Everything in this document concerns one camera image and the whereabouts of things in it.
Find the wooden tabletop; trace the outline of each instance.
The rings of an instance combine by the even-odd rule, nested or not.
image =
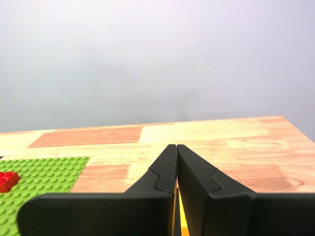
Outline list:
[[[283,117],[0,133],[0,156],[89,156],[71,191],[124,192],[168,144],[185,144],[256,192],[315,192],[315,144]]]

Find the orange wood panel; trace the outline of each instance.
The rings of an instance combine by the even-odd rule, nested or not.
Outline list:
[[[129,165],[86,166],[74,184],[74,193],[124,192]]]
[[[140,133],[140,127],[50,132],[43,134],[29,148],[136,143]]]

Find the gray background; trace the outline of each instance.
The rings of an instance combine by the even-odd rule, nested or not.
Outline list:
[[[283,115],[315,139],[313,0],[1,0],[0,131]]]

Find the wood grain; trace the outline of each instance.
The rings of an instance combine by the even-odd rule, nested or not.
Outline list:
[[[33,133],[34,131],[17,131],[17,132],[2,132],[0,135],[12,135],[12,134],[30,134]]]
[[[0,155],[89,156],[72,192],[124,192],[168,144],[187,145],[257,192],[315,192],[315,144],[281,116],[11,133],[0,136]]]
[[[136,143],[140,133],[140,127],[51,132],[43,134],[29,148]]]
[[[118,193],[125,192],[129,165],[86,166],[74,184],[73,193]]]

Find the red lego brick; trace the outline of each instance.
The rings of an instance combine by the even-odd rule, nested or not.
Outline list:
[[[0,172],[0,193],[7,193],[18,183],[20,177],[16,172]]]

